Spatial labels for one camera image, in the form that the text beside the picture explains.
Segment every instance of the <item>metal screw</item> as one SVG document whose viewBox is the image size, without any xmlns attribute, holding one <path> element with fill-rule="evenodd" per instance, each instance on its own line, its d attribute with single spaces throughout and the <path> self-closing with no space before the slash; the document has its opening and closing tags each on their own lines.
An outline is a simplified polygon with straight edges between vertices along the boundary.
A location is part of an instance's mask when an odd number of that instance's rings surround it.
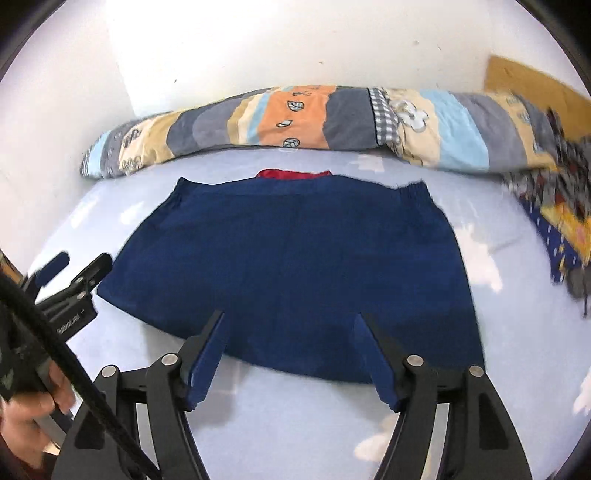
<svg viewBox="0 0 591 480">
<path fill-rule="evenodd" d="M 162 364 L 169 366 L 169 365 L 174 365 L 178 360 L 178 357 L 174 354 L 174 353 L 168 353 L 167 355 L 164 355 L 162 357 Z"/>
<path fill-rule="evenodd" d="M 116 372 L 117 369 L 113 365 L 107 365 L 100 371 L 100 374 L 105 378 L 109 378 L 115 375 Z"/>
<path fill-rule="evenodd" d="M 420 367 L 424 362 L 423 357 L 419 355 L 409 355 L 407 358 L 407 362 L 409 365 L 413 367 Z"/>
<path fill-rule="evenodd" d="M 470 375 L 474 377 L 481 377 L 482 375 L 484 375 L 484 370 L 482 369 L 482 367 L 479 367 L 478 365 L 472 365 L 469 368 L 469 372 Z"/>
</svg>

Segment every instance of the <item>bed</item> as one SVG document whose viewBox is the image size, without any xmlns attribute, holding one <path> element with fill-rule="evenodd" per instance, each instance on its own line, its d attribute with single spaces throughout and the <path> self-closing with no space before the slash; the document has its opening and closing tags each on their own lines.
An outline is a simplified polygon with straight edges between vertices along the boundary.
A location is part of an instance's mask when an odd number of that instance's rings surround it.
<svg viewBox="0 0 591 480">
<path fill-rule="evenodd" d="M 330 170 L 397 187 L 424 180 L 454 227 L 478 316 L 487 372 L 511 415 L 534 479 L 573 450 L 591 408 L 591 323 L 582 302 L 550 279 L 545 246 L 496 176 L 465 176 L 400 162 L 387 150 L 336 152 L 240 148 L 200 154 L 100 181 L 47 240 L 31 270 L 65 250 L 70 265 L 47 296 L 101 252 L 115 256 L 179 177 L 221 183 L 265 168 Z M 183 341 L 95 296 L 99 316 L 69 345 L 91 378 L 108 364 L 148 366 Z M 423 478 L 437 475 L 446 406 L 437 410 Z M 212 478 L 371 478 L 396 415 L 368 385 L 339 384 L 255 367 L 225 356 L 207 399 L 188 415 Z M 147 412 L 142 446 L 154 459 Z"/>
</svg>

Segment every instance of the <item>checkered pattern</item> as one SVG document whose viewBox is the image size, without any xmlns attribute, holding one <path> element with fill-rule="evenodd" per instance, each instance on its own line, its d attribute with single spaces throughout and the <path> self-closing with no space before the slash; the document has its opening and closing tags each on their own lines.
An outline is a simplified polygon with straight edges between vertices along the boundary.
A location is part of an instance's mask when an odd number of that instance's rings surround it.
<svg viewBox="0 0 591 480">
<path fill-rule="evenodd" d="M 390 108 L 388 94 L 380 88 L 368 88 L 371 106 L 374 109 L 375 139 L 378 145 L 399 144 L 398 117 Z"/>
</svg>

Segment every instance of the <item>white wall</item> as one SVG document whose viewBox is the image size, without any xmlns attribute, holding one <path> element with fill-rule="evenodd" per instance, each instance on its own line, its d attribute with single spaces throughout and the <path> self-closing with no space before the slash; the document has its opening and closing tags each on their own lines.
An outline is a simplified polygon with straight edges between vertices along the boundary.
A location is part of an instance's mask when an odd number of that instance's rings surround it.
<svg viewBox="0 0 591 480">
<path fill-rule="evenodd" d="M 0 248 L 26 271 L 92 186 L 78 168 L 104 129 L 133 116 L 103 0 L 69 0 L 0 82 Z"/>
<path fill-rule="evenodd" d="M 84 151 L 134 115 L 272 85 L 479 90 L 491 52 L 588 95 L 515 0 L 68 0 L 0 83 L 0 247 L 26 270 L 92 185 Z"/>
<path fill-rule="evenodd" d="M 588 95 L 556 41 L 515 0 L 106 1 L 137 115 L 273 85 L 479 90 L 491 53 Z"/>
</svg>

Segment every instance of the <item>blanket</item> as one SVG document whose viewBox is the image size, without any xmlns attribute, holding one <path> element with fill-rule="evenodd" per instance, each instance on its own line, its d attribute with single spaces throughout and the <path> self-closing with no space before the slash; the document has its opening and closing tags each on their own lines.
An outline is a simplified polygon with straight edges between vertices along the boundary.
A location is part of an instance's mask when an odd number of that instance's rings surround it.
<svg viewBox="0 0 591 480">
<path fill-rule="evenodd" d="M 85 177 L 107 179 L 203 150 L 286 147 L 367 150 L 464 172 L 555 165 L 545 115 L 509 93 L 289 86 L 140 118 L 104 133 Z"/>
</svg>

